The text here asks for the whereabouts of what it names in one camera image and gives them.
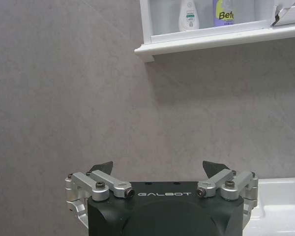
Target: robotic hand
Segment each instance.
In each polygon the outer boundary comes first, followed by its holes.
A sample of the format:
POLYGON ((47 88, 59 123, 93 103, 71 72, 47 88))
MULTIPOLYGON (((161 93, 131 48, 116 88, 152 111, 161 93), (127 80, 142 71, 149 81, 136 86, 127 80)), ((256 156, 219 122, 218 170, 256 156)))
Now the robotic hand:
POLYGON ((203 162, 199 182, 127 182, 112 162, 65 179, 69 210, 89 236, 242 236, 257 206, 258 178, 203 162))

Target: white sink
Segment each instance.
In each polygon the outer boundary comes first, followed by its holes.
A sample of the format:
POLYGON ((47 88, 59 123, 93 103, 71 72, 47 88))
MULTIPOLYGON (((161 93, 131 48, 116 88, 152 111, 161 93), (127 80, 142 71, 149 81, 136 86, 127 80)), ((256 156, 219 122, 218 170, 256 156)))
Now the white sink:
POLYGON ((244 236, 295 236, 295 178, 259 180, 258 206, 244 236))

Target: gray tiled wall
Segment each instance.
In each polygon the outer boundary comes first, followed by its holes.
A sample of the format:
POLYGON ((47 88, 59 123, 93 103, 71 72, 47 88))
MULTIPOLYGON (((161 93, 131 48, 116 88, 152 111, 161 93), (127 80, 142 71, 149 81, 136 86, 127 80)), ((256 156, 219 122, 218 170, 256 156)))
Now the gray tiled wall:
POLYGON ((64 178, 295 177, 295 39, 144 64, 138 0, 0 0, 0 236, 86 235, 64 178))

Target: purple bottle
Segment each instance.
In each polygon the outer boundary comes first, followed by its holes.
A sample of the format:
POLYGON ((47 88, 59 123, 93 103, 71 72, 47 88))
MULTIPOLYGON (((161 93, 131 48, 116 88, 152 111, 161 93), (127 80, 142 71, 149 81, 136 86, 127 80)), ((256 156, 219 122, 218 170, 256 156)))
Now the purple bottle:
POLYGON ((213 0, 214 26, 234 24, 233 0, 213 0))

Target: screw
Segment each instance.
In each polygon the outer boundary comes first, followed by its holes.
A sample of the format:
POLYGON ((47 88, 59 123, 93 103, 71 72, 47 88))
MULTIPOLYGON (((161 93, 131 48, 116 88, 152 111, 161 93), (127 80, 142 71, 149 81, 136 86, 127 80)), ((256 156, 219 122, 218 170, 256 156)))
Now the screw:
POLYGON ((199 198, 204 198, 206 196, 207 192, 204 188, 197 189, 197 195, 199 198))
POLYGON ((104 183, 104 182, 101 182, 101 181, 96 182, 95 187, 96 187, 97 189, 104 189, 104 188, 105 188, 105 183, 104 183))
POLYGON ((134 196, 134 194, 135 194, 135 191, 132 188, 128 188, 124 192, 124 197, 126 199, 129 199, 129 198, 132 198, 134 196))
POLYGON ((232 180, 225 181, 225 186, 227 188, 235 188, 235 183, 232 180))

